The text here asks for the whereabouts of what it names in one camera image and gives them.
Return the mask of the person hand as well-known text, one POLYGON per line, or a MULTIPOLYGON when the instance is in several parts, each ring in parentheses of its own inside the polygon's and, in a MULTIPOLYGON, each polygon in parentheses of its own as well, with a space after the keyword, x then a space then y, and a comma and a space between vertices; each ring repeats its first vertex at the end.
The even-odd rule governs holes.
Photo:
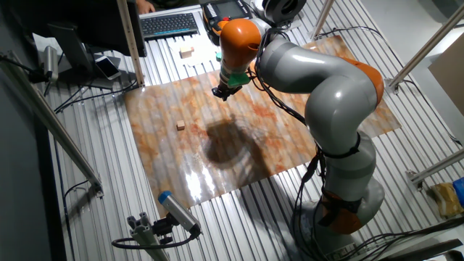
POLYGON ((138 11, 141 15, 155 12, 154 5, 148 0, 136 0, 138 11))

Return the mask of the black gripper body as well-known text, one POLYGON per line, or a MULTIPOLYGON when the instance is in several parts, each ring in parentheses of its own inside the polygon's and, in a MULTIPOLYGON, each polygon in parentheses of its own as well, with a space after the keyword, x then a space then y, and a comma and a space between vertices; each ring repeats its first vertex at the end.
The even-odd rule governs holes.
POLYGON ((229 87, 225 83, 220 83, 217 87, 219 96, 231 96, 242 89, 242 86, 229 87))

